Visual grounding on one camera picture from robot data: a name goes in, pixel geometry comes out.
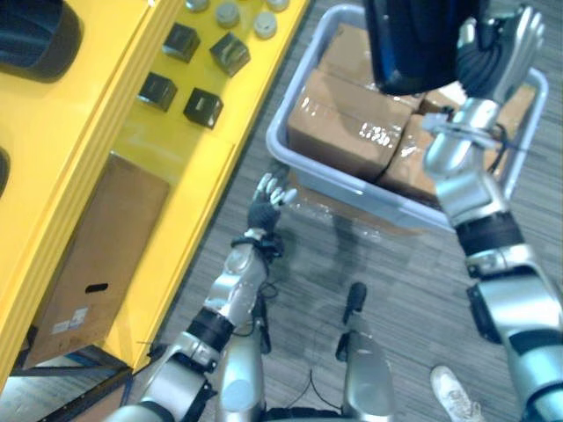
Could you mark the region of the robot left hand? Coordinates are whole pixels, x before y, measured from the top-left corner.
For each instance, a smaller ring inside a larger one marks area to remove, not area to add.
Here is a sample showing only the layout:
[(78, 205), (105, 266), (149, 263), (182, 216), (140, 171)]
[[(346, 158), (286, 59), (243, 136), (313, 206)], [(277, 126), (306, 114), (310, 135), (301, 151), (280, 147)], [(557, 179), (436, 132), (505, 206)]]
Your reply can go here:
[(280, 218), (282, 207), (297, 196), (295, 188), (287, 188), (279, 177), (266, 172), (256, 186), (247, 214), (247, 228), (271, 233)]

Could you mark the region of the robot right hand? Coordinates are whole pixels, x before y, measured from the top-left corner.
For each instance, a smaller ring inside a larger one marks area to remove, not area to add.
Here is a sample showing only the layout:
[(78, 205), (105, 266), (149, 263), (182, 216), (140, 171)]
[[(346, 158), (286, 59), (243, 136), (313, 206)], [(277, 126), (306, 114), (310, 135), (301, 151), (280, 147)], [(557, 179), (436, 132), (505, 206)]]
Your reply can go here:
[(469, 98), (508, 102), (544, 41), (542, 14), (528, 4), (489, 6), (460, 27), (456, 72)]

